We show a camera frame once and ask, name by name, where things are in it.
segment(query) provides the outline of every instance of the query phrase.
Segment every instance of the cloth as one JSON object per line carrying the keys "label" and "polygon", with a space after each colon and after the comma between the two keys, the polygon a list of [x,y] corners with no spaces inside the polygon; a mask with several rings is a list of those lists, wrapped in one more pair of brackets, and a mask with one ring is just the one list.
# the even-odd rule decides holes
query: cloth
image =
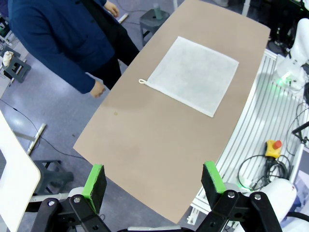
{"label": "cloth", "polygon": [[139,53],[139,50],[134,45],[124,28],[118,30],[117,37],[113,41],[112,46],[115,49],[115,56],[107,63],[103,64],[98,70],[91,72],[92,75],[103,80],[104,85],[108,89],[112,89],[121,77],[118,59],[129,66]]}
{"label": "cloth", "polygon": [[[106,0],[95,2],[103,6]],[[97,70],[115,52],[80,1],[9,0],[8,8],[11,30],[35,58],[81,93],[93,88],[95,80],[85,72]]]}
{"label": "cloth", "polygon": [[238,62],[195,42],[178,37],[146,84],[213,117],[238,67]]}
{"label": "cloth", "polygon": [[10,51],[7,51],[4,53],[2,63],[5,67],[9,66],[13,55],[14,55],[14,52],[10,52]]}

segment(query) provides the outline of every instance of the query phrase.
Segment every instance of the white table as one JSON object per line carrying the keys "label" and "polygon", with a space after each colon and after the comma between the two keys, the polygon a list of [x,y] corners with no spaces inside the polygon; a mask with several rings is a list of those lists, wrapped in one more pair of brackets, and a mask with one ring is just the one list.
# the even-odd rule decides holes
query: white table
{"label": "white table", "polygon": [[1,75],[0,74],[0,99],[1,97],[3,96],[6,88],[11,84],[11,80],[4,76],[4,75]]}
{"label": "white table", "polygon": [[[276,66],[277,55],[265,50],[259,71],[253,83],[247,102],[244,106],[235,130],[223,152],[217,161],[217,169],[224,182],[238,183],[236,178],[240,164],[248,157],[263,154],[264,142],[268,139],[281,140],[283,143],[281,154],[286,155],[293,165],[299,165],[302,147],[299,139],[291,135],[285,140],[287,130],[295,119],[296,108],[303,99],[294,97],[279,85],[272,83],[272,73]],[[307,107],[305,104],[299,107],[298,113]],[[309,111],[300,117],[300,125],[309,120]],[[303,134],[308,135],[308,128]],[[291,152],[296,152],[295,157],[286,151],[286,144]],[[286,166],[287,161],[280,158]],[[246,162],[242,167],[240,177],[242,182],[249,185],[256,180],[263,165],[262,157]],[[189,224],[195,224],[199,212],[207,214],[211,209],[206,199],[204,188],[201,188],[193,199]]]}
{"label": "white table", "polygon": [[9,230],[15,232],[41,174],[10,129],[1,111],[0,149],[6,159],[0,179],[0,214]]}

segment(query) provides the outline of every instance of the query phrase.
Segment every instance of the metal stool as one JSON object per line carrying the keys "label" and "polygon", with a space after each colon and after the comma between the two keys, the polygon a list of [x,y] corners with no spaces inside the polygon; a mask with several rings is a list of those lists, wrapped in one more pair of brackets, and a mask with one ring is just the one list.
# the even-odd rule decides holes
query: metal stool
{"label": "metal stool", "polygon": [[[37,188],[34,193],[38,195],[48,195],[48,194],[58,194],[60,193],[65,185],[73,181],[74,176],[72,172],[66,172],[64,168],[61,166],[60,160],[34,160],[33,161],[41,173],[41,179],[38,183]],[[50,171],[48,170],[49,165],[53,163],[58,171]],[[58,190],[52,192],[49,185],[58,185]]]}
{"label": "metal stool", "polygon": [[168,19],[169,13],[165,11],[161,11],[161,13],[162,13],[161,20],[156,19],[154,9],[147,11],[142,17],[140,17],[140,32],[143,45],[147,43],[144,40],[145,36],[148,35],[149,32],[151,32],[152,35],[154,35],[155,32],[160,28],[160,26]]}
{"label": "metal stool", "polygon": [[9,46],[7,46],[7,45],[5,45],[5,46],[3,47],[3,50],[2,50],[1,53],[0,53],[0,56],[3,57],[3,56],[4,56],[4,53],[7,52],[7,51],[13,52],[15,57],[18,57],[18,58],[20,57],[20,53],[14,51],[13,49],[11,49],[11,48],[10,48]]}
{"label": "metal stool", "polygon": [[18,82],[22,83],[25,79],[25,74],[31,69],[31,66],[13,56],[9,66],[3,66],[3,69]]}

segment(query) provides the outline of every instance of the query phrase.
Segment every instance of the screw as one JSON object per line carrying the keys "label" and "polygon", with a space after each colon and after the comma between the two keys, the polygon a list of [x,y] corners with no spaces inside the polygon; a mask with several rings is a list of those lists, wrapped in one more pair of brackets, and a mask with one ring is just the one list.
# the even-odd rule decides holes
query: screw
{"label": "screw", "polygon": [[75,202],[75,203],[78,203],[78,202],[80,202],[80,201],[81,201],[81,199],[80,199],[79,197],[75,197],[75,198],[74,198],[74,202]]}
{"label": "screw", "polygon": [[234,197],[235,197],[235,193],[233,193],[233,192],[228,192],[227,196],[228,196],[229,198],[234,198]]}
{"label": "screw", "polygon": [[254,199],[259,201],[261,199],[261,195],[260,194],[255,194],[254,195]]}

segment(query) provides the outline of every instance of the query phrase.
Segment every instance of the gray floor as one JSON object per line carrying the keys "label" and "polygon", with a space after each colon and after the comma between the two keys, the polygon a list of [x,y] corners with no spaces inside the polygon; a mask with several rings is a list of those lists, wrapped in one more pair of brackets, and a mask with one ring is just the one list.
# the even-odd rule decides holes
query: gray floor
{"label": "gray floor", "polygon": [[[127,11],[149,10],[154,2],[159,2],[162,10],[170,13],[173,12],[172,0],[118,1],[122,6],[120,8],[120,15],[125,13],[123,9]],[[243,5],[240,0],[233,0],[231,1],[229,9],[240,13],[242,7]],[[128,30],[130,37],[139,49],[142,49],[140,28],[138,25],[132,23],[138,23],[139,17],[142,14],[143,12],[130,13],[129,18],[123,23],[123,26]],[[250,11],[250,17],[255,17],[253,11]],[[37,128],[42,123],[46,123],[47,128],[43,137],[60,151],[79,156],[72,147],[93,113],[107,96],[108,91],[105,92],[100,99],[93,99],[89,94],[81,95],[31,55],[28,56],[28,63],[31,65],[32,69],[27,74],[24,83],[20,84],[15,82],[6,90],[2,100],[27,115]],[[125,65],[121,66],[122,71],[124,71],[125,68]],[[35,134],[36,131],[32,124],[17,111],[8,107],[1,101],[0,109],[13,129],[18,128],[20,132],[31,135]],[[24,148],[27,148],[28,143],[26,141],[21,140],[21,143]],[[87,161],[61,155],[52,149],[44,140],[40,141],[40,145],[33,151],[31,157],[34,160],[61,160],[63,166],[68,171],[74,173],[75,178],[73,182],[67,185],[67,191],[75,187],[83,186],[91,170],[91,165]],[[190,212],[191,209],[188,208],[180,224],[185,227],[196,229],[205,216],[200,214],[196,226],[191,227],[186,224],[185,220]],[[112,232],[126,228],[129,225],[158,227],[172,224],[166,218],[163,218],[137,201],[110,180],[108,180],[101,213],[105,215],[104,221]],[[29,232],[35,217],[35,213],[25,213],[19,231]]]}

